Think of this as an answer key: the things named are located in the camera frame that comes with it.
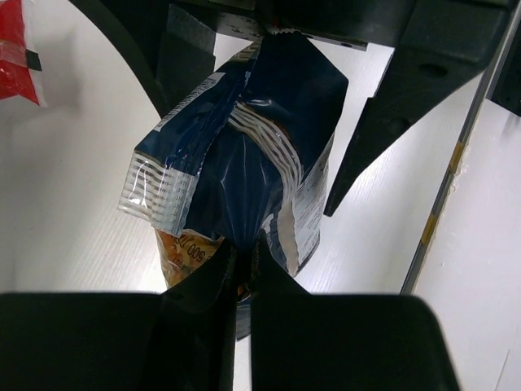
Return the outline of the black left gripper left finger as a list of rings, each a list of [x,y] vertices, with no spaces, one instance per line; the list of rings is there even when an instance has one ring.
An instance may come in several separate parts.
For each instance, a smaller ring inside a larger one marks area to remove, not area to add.
[[[2,294],[2,389],[232,389],[236,257],[225,243],[161,294]]]

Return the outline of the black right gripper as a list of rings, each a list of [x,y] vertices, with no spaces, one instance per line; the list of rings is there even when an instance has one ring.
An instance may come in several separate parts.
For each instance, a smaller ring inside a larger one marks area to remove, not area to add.
[[[357,178],[412,125],[491,63],[514,1],[78,1],[165,113],[160,38],[173,33],[202,51],[217,34],[254,41],[296,30],[363,51],[391,47],[377,91],[367,99],[329,193],[333,216]]]

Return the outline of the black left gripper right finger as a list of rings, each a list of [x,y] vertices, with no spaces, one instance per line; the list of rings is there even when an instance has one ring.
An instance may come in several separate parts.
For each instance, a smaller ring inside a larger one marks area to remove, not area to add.
[[[252,254],[254,390],[458,390],[440,325],[420,298],[312,294]]]

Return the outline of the tricolour fusilli pasta bag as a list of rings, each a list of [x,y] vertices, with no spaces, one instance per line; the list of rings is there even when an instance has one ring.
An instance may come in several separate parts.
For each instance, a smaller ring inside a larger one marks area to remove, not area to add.
[[[166,284],[224,243],[258,241],[290,276],[320,243],[348,79],[301,33],[242,49],[134,148],[118,207],[151,224]]]

